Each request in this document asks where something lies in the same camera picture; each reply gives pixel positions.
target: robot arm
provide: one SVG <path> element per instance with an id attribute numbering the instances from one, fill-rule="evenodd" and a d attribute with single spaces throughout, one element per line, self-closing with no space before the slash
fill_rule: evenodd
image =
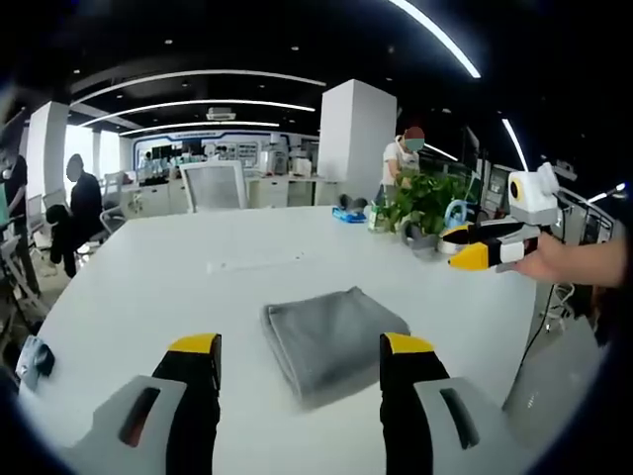
<path id="1" fill-rule="evenodd" d="M 508 178 L 510 216 L 504 220 L 465 225 L 446 232 L 442 239 L 465 245 L 449 264 L 465 270 L 484 270 L 521 260 L 538 247 L 541 231 L 558 219 L 560 186 L 552 165 L 535 172 L 515 171 Z"/>

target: gray towel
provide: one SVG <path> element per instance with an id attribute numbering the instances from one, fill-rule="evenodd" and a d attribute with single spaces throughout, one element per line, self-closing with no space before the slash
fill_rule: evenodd
<path id="1" fill-rule="evenodd" d="M 407 323 L 358 287 L 264 307 L 264 334 L 300 401 L 321 406 L 375 383 L 380 335 Z"/>

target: hair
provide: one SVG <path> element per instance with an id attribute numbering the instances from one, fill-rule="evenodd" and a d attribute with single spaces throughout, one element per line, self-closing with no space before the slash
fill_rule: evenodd
<path id="1" fill-rule="evenodd" d="M 79 153 L 75 153 L 68 159 L 68 164 L 66 165 L 66 167 L 70 166 L 71 164 L 78 164 L 81 166 L 81 168 L 83 168 L 83 158 L 81 158 L 81 155 Z"/>

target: desk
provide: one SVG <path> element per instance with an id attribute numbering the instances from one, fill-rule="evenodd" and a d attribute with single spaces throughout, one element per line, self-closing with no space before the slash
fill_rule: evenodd
<path id="1" fill-rule="evenodd" d="M 535 283 L 424 262 L 393 235 L 329 207 L 221 211 L 126 223 L 70 282 L 39 335 L 56 356 L 20 401 L 46 438 L 70 445 L 93 411 L 168 345 L 221 333 L 222 474 L 385 472 L 378 384 L 302 412 L 268 347 L 262 306 L 354 285 L 432 341 L 449 373 L 501 405 L 525 347 Z"/>

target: curved light strip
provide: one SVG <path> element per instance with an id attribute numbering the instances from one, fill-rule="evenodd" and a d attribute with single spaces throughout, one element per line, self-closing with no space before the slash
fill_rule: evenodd
<path id="1" fill-rule="evenodd" d="M 289 81 L 306 82 L 308 84 L 314 84 L 315 86 L 325 87 L 327 85 L 322 81 L 307 79 L 306 77 L 280 74 L 278 72 L 249 71 L 245 69 L 195 69 L 192 71 L 166 72 L 164 74 L 155 74 L 153 76 L 146 76 L 146 77 L 141 77 L 139 79 L 133 79 L 131 81 L 122 82 L 121 84 L 116 84 L 114 86 L 106 87 L 104 89 L 99 89 L 98 91 L 95 91 L 86 96 L 83 96 L 82 98 L 77 99 L 74 102 L 71 102 L 70 107 L 74 106 L 75 104 L 80 104 L 84 101 L 87 101 L 88 99 L 92 99 L 93 97 L 101 96 L 102 94 L 107 94 L 109 92 L 116 91 L 117 89 L 123 89 L 124 87 L 134 86 L 136 84 L 142 84 L 143 82 L 159 81 L 161 79 L 170 79 L 172 77 L 205 76 L 205 75 L 215 75 L 215 74 L 236 74 L 236 75 L 243 75 L 243 76 L 275 77 L 277 79 L 287 79 Z"/>
<path id="2" fill-rule="evenodd" d="M 284 109 L 296 109 L 298 111 L 314 112 L 312 107 L 296 106 L 294 104 L 284 104 L 281 102 L 269 102 L 269 101 L 249 101 L 246 99 L 200 99 L 194 101 L 177 101 L 177 102 L 165 102 L 163 104 L 152 104 L 150 106 L 136 107 L 134 109 L 127 109 L 126 111 L 115 112 L 114 114 L 108 114 L 107 116 L 97 117 L 88 122 L 84 122 L 79 127 L 88 127 L 97 122 L 107 121 L 113 117 L 124 116 L 125 114 L 134 114 L 136 112 L 151 111 L 153 109 L 161 109 L 163 107 L 174 106 L 189 106 L 192 104 L 248 104 L 252 106 L 271 106 L 281 107 Z"/>
<path id="3" fill-rule="evenodd" d="M 434 150 L 444 156 L 447 156 L 448 158 L 450 158 L 451 160 L 455 160 L 455 161 L 459 161 L 457 158 L 455 158 L 453 155 L 449 155 L 448 153 L 446 153 L 444 150 L 440 150 L 439 148 L 435 148 L 433 145 L 429 145 L 428 143 L 425 143 L 424 146 L 426 148 L 430 148 L 431 150 Z"/>
<path id="4" fill-rule="evenodd" d="M 525 171 L 529 171 L 527 168 L 527 163 L 525 162 L 525 156 L 523 156 L 523 150 L 521 150 L 521 145 L 518 144 L 518 139 L 516 138 L 516 134 L 514 133 L 514 129 L 510 125 L 510 121 L 508 119 L 501 119 L 503 122 L 503 126 L 507 130 L 508 135 L 512 139 L 514 143 L 514 147 L 516 148 L 516 152 L 518 153 L 518 157 L 521 159 L 521 163 L 523 163 L 523 169 Z"/>
<path id="5" fill-rule="evenodd" d="M 417 20 L 423 27 L 429 30 L 437 39 L 445 45 L 449 51 L 457 58 L 459 62 L 466 68 L 466 70 L 476 79 L 482 77 L 477 68 L 473 65 L 471 60 L 466 57 L 463 51 L 459 49 L 457 45 L 446 35 L 433 21 L 420 12 L 416 7 L 408 3 L 406 0 L 389 0 L 397 7 L 405 10 L 411 17 Z"/>
<path id="6" fill-rule="evenodd" d="M 161 131 L 163 129 L 176 129 L 180 127 L 198 127 L 198 126 L 254 126 L 254 127 L 279 127 L 279 124 L 272 122 L 241 122 L 241 121 L 215 121 L 215 122 L 187 122 L 184 124 L 168 124 L 166 126 L 147 127 L 145 129 L 136 129 L 134 131 L 122 132 L 120 136 L 131 136 L 133 134 L 142 134 L 143 132 Z"/>

